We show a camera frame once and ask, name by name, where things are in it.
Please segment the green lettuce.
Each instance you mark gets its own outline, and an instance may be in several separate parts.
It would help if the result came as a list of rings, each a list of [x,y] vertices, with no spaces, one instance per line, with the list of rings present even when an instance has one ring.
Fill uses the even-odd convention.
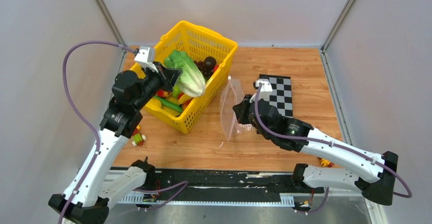
[[[205,78],[185,51],[173,50],[164,59],[164,65],[167,68],[181,70],[181,74],[176,82],[181,92],[193,98],[201,97],[205,94]]]

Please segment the red yellow apple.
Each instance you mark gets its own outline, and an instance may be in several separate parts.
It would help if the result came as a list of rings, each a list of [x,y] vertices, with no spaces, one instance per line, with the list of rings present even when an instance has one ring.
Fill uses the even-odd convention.
[[[171,97],[171,92],[164,91],[164,90],[158,90],[156,95],[160,98],[169,98],[169,97]]]

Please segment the clear zip top bag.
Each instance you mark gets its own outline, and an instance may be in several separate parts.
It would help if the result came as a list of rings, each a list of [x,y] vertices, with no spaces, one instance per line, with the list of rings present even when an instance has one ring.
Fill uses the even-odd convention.
[[[251,124],[239,124],[233,110],[233,106],[241,103],[244,96],[240,80],[228,75],[227,84],[222,89],[219,102],[220,123],[226,137],[225,143],[233,142],[238,134],[253,129]]]

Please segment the yellow banana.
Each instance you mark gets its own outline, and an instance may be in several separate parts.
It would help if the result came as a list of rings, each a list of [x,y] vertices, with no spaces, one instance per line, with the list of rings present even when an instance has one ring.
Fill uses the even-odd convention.
[[[183,105],[184,103],[186,103],[189,100],[192,100],[193,97],[185,94],[185,93],[180,93],[179,96],[177,97],[178,103],[180,105]]]

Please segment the yellow plastic basket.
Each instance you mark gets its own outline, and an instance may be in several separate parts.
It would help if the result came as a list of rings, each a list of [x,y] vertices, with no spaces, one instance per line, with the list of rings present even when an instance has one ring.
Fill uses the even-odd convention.
[[[179,132],[187,134],[228,79],[238,45],[235,41],[211,29],[183,20],[161,36],[154,48],[155,60],[161,63],[172,51],[179,50],[185,51],[193,60],[199,61],[210,56],[215,58],[219,64],[214,75],[206,83],[205,94],[192,99],[182,114],[173,115],[158,105],[158,100],[154,98],[144,107],[146,112]]]

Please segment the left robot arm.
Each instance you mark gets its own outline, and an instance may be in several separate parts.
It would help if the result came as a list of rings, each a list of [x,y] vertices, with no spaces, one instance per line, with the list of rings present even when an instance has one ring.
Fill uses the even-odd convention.
[[[145,68],[139,78],[131,70],[120,72],[112,86],[113,97],[94,130],[96,141],[83,166],[63,193],[53,194],[49,206],[59,213],[59,223],[104,223],[109,211],[130,192],[163,192],[156,186],[155,168],[147,160],[135,161],[108,186],[103,182],[115,158],[142,120],[141,109],[159,90],[172,90],[180,69]]]

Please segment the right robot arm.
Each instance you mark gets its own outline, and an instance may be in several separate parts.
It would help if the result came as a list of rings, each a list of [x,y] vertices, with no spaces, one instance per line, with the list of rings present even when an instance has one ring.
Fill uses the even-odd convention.
[[[291,177],[292,188],[304,192],[307,188],[333,187],[352,190],[380,205],[393,203],[398,155],[364,151],[332,138],[312,125],[281,115],[275,106],[261,99],[251,101],[245,95],[233,106],[240,124],[251,124],[266,140],[287,151],[317,156],[337,165],[325,168],[298,163]]]

